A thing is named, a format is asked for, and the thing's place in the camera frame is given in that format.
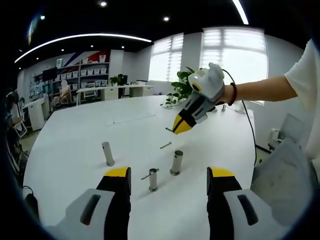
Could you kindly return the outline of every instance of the table surface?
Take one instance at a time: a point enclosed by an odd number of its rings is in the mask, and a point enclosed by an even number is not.
[[[86,87],[86,88],[80,88],[76,93],[83,93],[87,91],[94,91],[94,90],[103,90],[103,89],[123,89],[123,88],[153,88],[154,86],[151,85],[123,85],[123,86],[96,86],[96,87]]]
[[[25,109],[25,108],[27,108],[27,107],[29,107],[31,105],[34,105],[34,104],[43,104],[45,102],[45,98],[47,98],[47,96],[41,97],[41,98],[39,98],[37,100],[34,100],[34,101],[31,101],[31,102],[27,103],[26,105],[24,105],[22,107],[22,109]]]
[[[34,191],[44,226],[57,225],[67,206],[95,189],[105,172],[130,166],[128,239],[209,239],[207,167],[232,171],[248,189],[255,162],[251,127],[246,115],[218,106],[207,120],[175,135],[165,128],[172,127],[182,106],[165,109],[160,106],[165,99],[133,97],[53,113],[33,145],[23,182]],[[254,128],[253,112],[248,112]],[[113,167],[106,165],[102,142],[110,142]],[[175,150],[183,151],[178,176],[169,173]],[[151,168],[159,168],[156,192],[149,191],[148,178],[141,180]]]

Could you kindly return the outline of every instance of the red bracelet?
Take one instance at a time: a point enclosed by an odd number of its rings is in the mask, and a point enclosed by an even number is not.
[[[229,106],[234,104],[235,100],[237,99],[237,95],[238,95],[236,84],[234,82],[232,82],[230,85],[233,87],[233,95],[232,95],[232,98],[231,98],[231,102],[228,103]]]

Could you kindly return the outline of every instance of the black ceiling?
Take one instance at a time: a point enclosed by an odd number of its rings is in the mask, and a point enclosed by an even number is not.
[[[249,25],[303,48],[310,38],[301,15],[287,0],[240,0]],[[12,38],[13,58],[47,41],[86,33],[115,33],[152,41],[178,33],[200,32],[214,26],[243,25],[232,0],[33,0],[21,2],[15,10],[19,16]],[[27,31],[32,19],[39,19],[28,45]],[[163,17],[170,17],[164,22]],[[150,43],[110,37],[79,37],[42,47],[22,58],[16,68],[39,60],[77,51],[121,49],[136,52]]]

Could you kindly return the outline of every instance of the metal pin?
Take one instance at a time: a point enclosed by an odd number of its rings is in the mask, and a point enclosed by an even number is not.
[[[109,167],[115,165],[116,162],[115,162],[114,158],[112,157],[110,143],[107,142],[107,141],[103,142],[102,143],[102,148],[103,148],[106,164]]]
[[[149,190],[151,192],[155,192],[158,190],[158,185],[157,185],[157,172],[159,171],[159,168],[151,168],[149,169],[149,175],[141,178],[141,180],[149,178]]]
[[[169,146],[170,144],[172,144],[172,143],[171,143],[171,142],[169,142],[169,143],[167,143],[166,145],[164,145],[164,146],[160,147],[160,149],[163,149],[163,148],[165,148],[166,146]]]
[[[166,130],[168,130],[169,132],[171,132],[171,133],[174,133],[174,131],[172,131],[171,129],[169,129],[169,128],[165,128]]]
[[[184,153],[182,151],[177,150],[174,152],[172,167],[170,169],[170,173],[174,176],[177,176],[180,174],[180,168],[181,168],[181,162],[182,162],[183,155],[184,155]]]

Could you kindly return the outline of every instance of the floor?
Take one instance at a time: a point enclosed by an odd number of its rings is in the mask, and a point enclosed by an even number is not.
[[[22,145],[22,149],[24,151],[30,152],[38,135],[40,133],[40,130],[34,131],[34,132],[28,132],[22,139],[20,139],[20,144]],[[256,163],[255,165],[260,164],[266,157],[269,155],[269,153],[260,150],[259,148],[256,148]]]

